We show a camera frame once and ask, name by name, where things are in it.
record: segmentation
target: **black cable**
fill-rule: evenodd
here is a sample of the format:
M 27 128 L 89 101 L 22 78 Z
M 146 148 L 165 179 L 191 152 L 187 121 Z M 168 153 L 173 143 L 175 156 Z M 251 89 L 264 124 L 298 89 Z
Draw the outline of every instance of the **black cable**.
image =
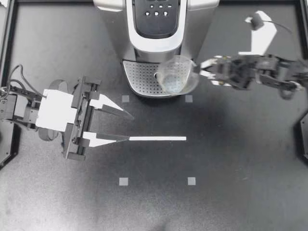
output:
M 24 80 L 24 82 L 26 82 L 26 84 L 40 97 L 42 98 L 46 98 L 46 96 L 44 96 L 43 94 L 39 93 L 29 82 L 28 80 L 26 80 L 25 76 L 24 76 L 24 67 L 19 64 L 17 67 L 20 67 L 20 76 L 21 78 Z
M 26 87 L 24 86 L 24 84 L 23 84 L 21 81 L 19 81 L 18 79 L 12 78 L 12 79 L 11 79 L 11 83 L 12 83 L 12 82 L 18 83 L 18 84 L 21 86 L 21 88 L 22 88 L 23 90 L 26 90 Z
M 295 51 L 295 54 L 296 54 L 296 57 L 298 59 L 298 61 L 305 67 L 308 67 L 307 63 L 305 63 L 305 61 L 302 59 L 301 55 L 300 55 L 300 52 L 298 51 L 298 49 L 296 48 L 296 44 L 295 44 L 295 38 L 294 38 L 294 33 L 292 32 L 292 30 L 282 24 L 279 24 L 279 23 L 276 23 L 276 22 L 273 22 L 273 21 L 266 21 L 266 20 L 263 20 L 263 22 L 265 23 L 273 23 L 274 25 L 277 25 L 283 29 L 285 29 L 290 35 L 291 35 L 291 40 L 292 40 L 292 43 L 293 43 L 293 47 L 294 47 L 294 51 Z
M 16 71 L 16 69 L 17 69 L 18 67 L 19 67 L 19 66 L 14 67 L 13 70 L 11 71 L 11 73 L 10 73 L 10 75 L 9 75 L 9 77 L 8 77 L 7 83 L 6 83 L 6 88 L 7 88 L 7 89 L 6 89 L 6 93 L 5 93 L 4 96 L 2 96 L 2 97 L 0 98 L 0 100 L 4 100 L 4 99 L 6 99 L 6 98 L 9 96 L 10 90 L 11 90 L 11 78 L 12 78 L 12 75 L 13 75 L 14 71 Z
M 23 79 L 24 82 L 26 82 L 26 84 L 39 96 L 41 96 L 42 98 L 45 98 L 46 96 L 42 95 L 41 93 L 39 93 L 29 82 L 28 80 L 25 78 L 24 76 L 24 67 L 19 64 L 16 67 L 13 68 L 13 70 L 11 71 L 9 77 L 8 77 L 8 81 L 7 81 L 7 85 L 6 85 L 6 93 L 4 96 L 2 96 L 0 98 L 0 100 L 6 99 L 8 97 L 8 95 L 10 94 L 10 90 L 11 90 L 11 82 L 17 82 L 24 90 L 26 90 L 25 86 L 17 79 L 12 79 L 12 75 L 13 73 L 20 67 L 20 76 Z

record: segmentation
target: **coffee maker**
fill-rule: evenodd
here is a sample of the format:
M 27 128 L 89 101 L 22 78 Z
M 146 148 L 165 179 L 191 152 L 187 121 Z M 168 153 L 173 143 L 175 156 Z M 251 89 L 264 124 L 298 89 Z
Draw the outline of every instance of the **coffee maker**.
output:
M 182 55 L 196 59 L 219 0 L 94 0 L 131 89 L 169 97 L 155 79 L 158 65 Z

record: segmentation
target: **dark tabletop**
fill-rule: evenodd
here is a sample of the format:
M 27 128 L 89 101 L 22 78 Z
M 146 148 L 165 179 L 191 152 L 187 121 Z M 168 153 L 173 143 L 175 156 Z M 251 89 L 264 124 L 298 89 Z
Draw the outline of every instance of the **dark tabletop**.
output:
M 257 10 L 290 27 L 300 49 L 293 5 L 222 5 L 198 61 L 248 51 L 244 19 Z M 268 52 L 295 58 L 279 28 Z M 100 90 L 135 116 L 95 113 L 92 131 L 188 141 L 115 143 L 89 148 L 76 162 L 62 157 L 60 137 L 45 142 L 22 130 L 19 154 L 0 171 L 1 231 L 307 230 L 308 165 L 294 129 L 308 108 L 306 92 L 284 101 L 257 84 L 235 91 L 202 81 L 192 103 L 137 97 L 100 12 L 87 4 L 21 4 L 11 65 L 19 63 L 41 92 L 59 78 L 70 85 L 100 78 Z

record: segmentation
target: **black metal frame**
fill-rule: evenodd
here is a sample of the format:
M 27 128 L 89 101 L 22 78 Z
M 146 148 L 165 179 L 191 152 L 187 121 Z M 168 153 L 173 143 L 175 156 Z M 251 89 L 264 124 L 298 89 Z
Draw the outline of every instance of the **black metal frame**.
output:
M 20 3 L 55 3 L 55 4 L 84 4 L 84 3 L 93 3 L 92 0 L 9 0 L 7 6 L 7 13 L 5 18 L 4 32 L 2 36 L 1 42 L 1 50 L 0 50 L 0 87 L 6 86 L 7 77 L 10 71 L 10 61 L 11 61 L 11 50 L 13 45 L 14 38 L 14 29 L 15 29 L 15 21 L 17 17 L 18 6 Z M 221 0 L 220 4 L 293 4 L 296 9 L 297 15 L 297 23 L 300 28 L 300 39 L 301 39 L 301 47 L 302 47 L 302 55 L 304 59 L 308 59 L 308 6 L 306 0 Z M 13 134 L 13 130 L 16 131 L 16 126 L 7 126 L 5 131 L 2 130 L 3 134 Z M 303 140 L 304 147 L 308 148 L 308 139 Z M 8 152 L 9 155 L 14 156 L 15 152 L 12 152 L 11 145 L 8 143 L 6 146 L 9 147 Z

